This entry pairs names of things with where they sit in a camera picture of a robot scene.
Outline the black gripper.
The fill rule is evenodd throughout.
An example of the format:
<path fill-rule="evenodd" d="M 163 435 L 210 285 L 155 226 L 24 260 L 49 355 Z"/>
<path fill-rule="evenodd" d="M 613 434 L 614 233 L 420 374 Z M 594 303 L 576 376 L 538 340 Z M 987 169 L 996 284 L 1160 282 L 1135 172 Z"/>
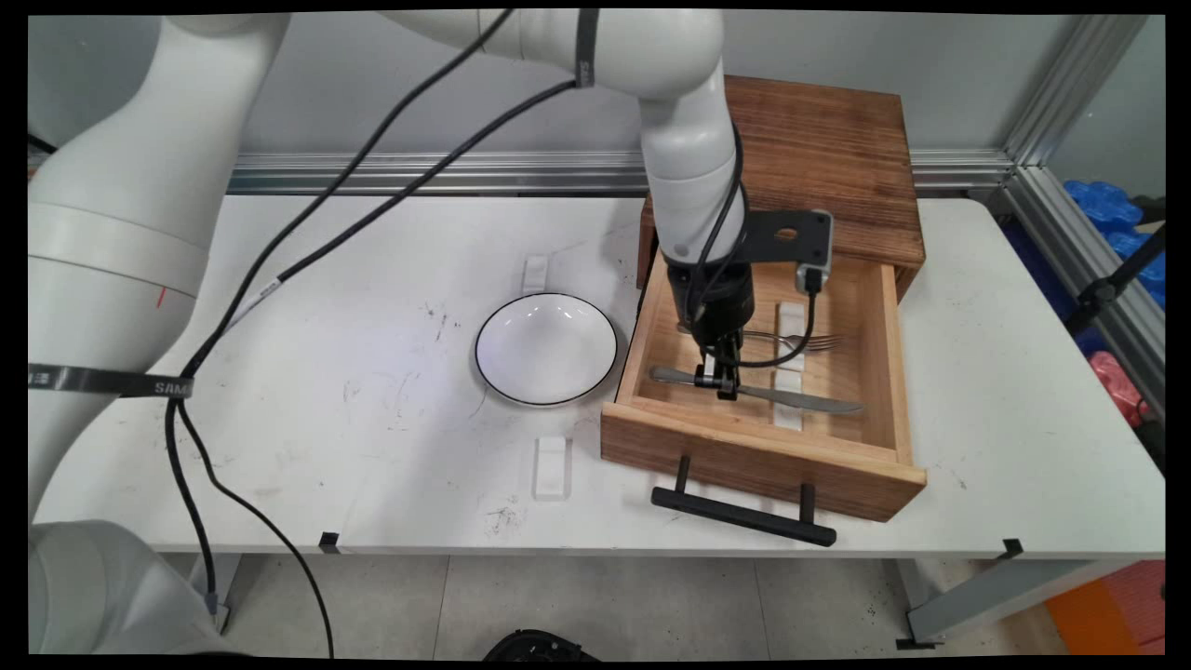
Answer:
<path fill-rule="evenodd" d="M 703 361 L 696 386 L 721 387 L 722 400 L 736 400 L 741 376 L 742 330 L 754 317 L 753 271 L 748 263 L 668 264 L 668 281 L 679 321 L 688 328 Z M 721 365 L 717 344 L 721 342 Z"/>

